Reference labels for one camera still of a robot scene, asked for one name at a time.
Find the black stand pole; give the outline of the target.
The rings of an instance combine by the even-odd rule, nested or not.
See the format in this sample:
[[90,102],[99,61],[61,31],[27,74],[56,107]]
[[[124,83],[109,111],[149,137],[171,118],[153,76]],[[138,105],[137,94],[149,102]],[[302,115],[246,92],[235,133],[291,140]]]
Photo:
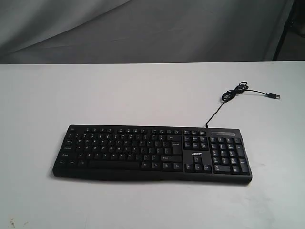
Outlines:
[[305,59],[305,2],[295,0],[273,61],[303,61]]

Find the grey backdrop cloth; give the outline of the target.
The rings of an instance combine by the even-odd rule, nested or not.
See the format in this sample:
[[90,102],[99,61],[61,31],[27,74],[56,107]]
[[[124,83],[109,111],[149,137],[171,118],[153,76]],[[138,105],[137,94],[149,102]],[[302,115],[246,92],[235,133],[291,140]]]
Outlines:
[[3,0],[2,64],[270,61],[291,0]]

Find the black acer keyboard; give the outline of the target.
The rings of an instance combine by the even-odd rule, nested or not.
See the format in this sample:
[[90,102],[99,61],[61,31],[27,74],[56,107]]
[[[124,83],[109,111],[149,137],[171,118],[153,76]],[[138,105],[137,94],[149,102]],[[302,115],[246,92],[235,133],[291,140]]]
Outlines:
[[238,129],[198,127],[70,125],[52,172],[107,181],[252,180]]

